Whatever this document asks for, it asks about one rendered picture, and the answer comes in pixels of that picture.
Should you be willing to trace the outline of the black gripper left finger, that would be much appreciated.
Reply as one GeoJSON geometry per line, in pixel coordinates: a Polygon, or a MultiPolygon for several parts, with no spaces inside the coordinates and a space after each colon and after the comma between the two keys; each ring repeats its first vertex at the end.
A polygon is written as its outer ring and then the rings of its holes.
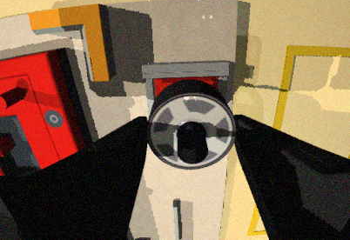
{"type": "Polygon", "coordinates": [[[0,240],[126,240],[147,150],[139,115],[37,173],[0,175],[0,240]]]}

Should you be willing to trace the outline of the yellow rectangular outline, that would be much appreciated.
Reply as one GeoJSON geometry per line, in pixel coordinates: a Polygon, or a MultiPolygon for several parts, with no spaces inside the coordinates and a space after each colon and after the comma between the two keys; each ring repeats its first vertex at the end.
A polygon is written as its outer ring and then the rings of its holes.
{"type": "MultiPolygon", "coordinates": [[[[296,44],[290,44],[286,47],[286,56],[283,66],[283,78],[281,78],[280,88],[279,88],[279,100],[277,100],[276,117],[274,122],[274,127],[276,130],[281,130],[281,125],[283,125],[283,119],[285,114],[285,104],[287,100],[287,95],[289,91],[290,75],[292,75],[293,70],[293,57],[294,56],[332,56],[332,57],[350,57],[350,48],[341,47],[313,47],[313,46],[296,46],[296,44]]],[[[255,235],[266,235],[266,230],[254,231],[255,226],[257,226],[259,218],[257,205],[254,206],[254,211],[252,219],[249,225],[249,230],[247,236],[255,235]]]]}

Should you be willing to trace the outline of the black rubber tyre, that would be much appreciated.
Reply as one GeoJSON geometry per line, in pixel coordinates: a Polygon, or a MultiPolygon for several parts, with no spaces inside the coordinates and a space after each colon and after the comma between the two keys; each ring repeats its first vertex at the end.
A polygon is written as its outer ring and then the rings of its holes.
{"type": "Polygon", "coordinates": [[[214,165],[231,151],[237,126],[232,109],[218,90],[208,83],[186,79],[171,83],[154,99],[147,121],[147,139],[163,163],[181,170],[214,165]],[[184,122],[202,123],[209,154],[198,163],[177,157],[177,128],[184,122]]]}

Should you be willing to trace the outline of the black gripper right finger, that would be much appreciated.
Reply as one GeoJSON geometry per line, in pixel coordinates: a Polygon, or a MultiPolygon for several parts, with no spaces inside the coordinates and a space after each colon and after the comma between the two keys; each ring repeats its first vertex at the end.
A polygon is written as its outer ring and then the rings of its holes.
{"type": "Polygon", "coordinates": [[[350,240],[349,158],[233,117],[233,144],[268,240],[350,240]]]}

